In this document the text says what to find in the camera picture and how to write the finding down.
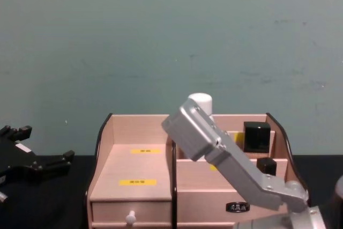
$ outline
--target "green wall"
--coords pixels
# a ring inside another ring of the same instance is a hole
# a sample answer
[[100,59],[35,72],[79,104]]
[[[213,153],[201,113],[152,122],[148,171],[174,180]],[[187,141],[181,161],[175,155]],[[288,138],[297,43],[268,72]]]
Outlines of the green wall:
[[343,0],[0,0],[0,124],[91,154],[108,113],[273,114],[295,154],[343,154]]

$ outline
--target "drawer knob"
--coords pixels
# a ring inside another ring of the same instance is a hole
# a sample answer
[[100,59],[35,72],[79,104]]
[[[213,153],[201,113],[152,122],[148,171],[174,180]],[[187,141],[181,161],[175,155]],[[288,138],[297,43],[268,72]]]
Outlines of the drawer knob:
[[136,216],[134,211],[130,211],[130,213],[126,216],[126,223],[128,225],[133,225],[136,222]]

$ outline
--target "white cap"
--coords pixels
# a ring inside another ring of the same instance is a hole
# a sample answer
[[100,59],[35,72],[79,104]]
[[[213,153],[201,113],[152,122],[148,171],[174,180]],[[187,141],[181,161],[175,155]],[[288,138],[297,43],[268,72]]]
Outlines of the white cap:
[[207,115],[212,115],[212,97],[206,93],[193,93],[188,96],[194,100]]
[[126,216],[126,223],[128,225],[133,225],[136,222],[135,212],[130,211],[130,213]]

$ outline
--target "wooden organizer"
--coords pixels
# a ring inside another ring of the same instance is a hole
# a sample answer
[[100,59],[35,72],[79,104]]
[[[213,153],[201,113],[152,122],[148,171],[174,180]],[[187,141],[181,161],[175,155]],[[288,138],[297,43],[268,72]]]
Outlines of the wooden organizer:
[[[96,168],[86,193],[90,229],[96,228],[231,228],[235,222],[286,212],[251,206],[245,213],[226,211],[229,202],[244,201],[224,177],[204,159],[193,162],[161,127],[167,115],[109,115],[99,132]],[[269,153],[246,153],[252,162],[272,157],[277,176],[298,176],[287,135],[270,115],[214,115],[242,147],[244,121],[268,122]],[[126,224],[133,210],[137,222]]]

